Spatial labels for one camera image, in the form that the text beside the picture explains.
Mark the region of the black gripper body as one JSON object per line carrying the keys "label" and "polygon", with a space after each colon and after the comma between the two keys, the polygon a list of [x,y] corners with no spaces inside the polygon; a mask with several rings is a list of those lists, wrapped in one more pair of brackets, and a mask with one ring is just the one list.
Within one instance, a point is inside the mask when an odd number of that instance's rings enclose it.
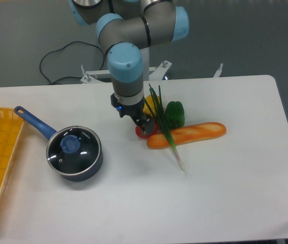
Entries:
{"label": "black gripper body", "polygon": [[119,113],[119,117],[129,116],[133,120],[137,121],[143,115],[144,98],[134,105],[124,105],[119,101],[116,101],[116,110]]}

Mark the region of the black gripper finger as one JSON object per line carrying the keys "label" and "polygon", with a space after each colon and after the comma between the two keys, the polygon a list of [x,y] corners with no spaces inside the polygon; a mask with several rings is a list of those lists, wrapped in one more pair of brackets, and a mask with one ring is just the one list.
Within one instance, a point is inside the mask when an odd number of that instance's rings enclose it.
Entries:
{"label": "black gripper finger", "polygon": [[134,122],[136,124],[135,132],[137,135],[151,135],[155,131],[154,120],[146,114],[141,114]]}
{"label": "black gripper finger", "polygon": [[110,96],[110,101],[111,101],[112,107],[115,108],[115,110],[119,113],[120,118],[122,118],[124,116],[123,105],[118,102],[118,99],[115,96],[115,94],[112,94]]}

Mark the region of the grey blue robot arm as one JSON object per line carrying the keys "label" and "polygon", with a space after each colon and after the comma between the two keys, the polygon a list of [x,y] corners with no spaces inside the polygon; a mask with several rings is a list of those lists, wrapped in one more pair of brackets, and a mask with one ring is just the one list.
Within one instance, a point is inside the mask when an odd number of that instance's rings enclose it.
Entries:
{"label": "grey blue robot arm", "polygon": [[141,50],[170,43],[189,33],[185,8],[172,1],[69,1],[80,25],[94,24],[111,75],[111,104],[132,118],[142,133],[154,130],[143,112],[144,62]]}

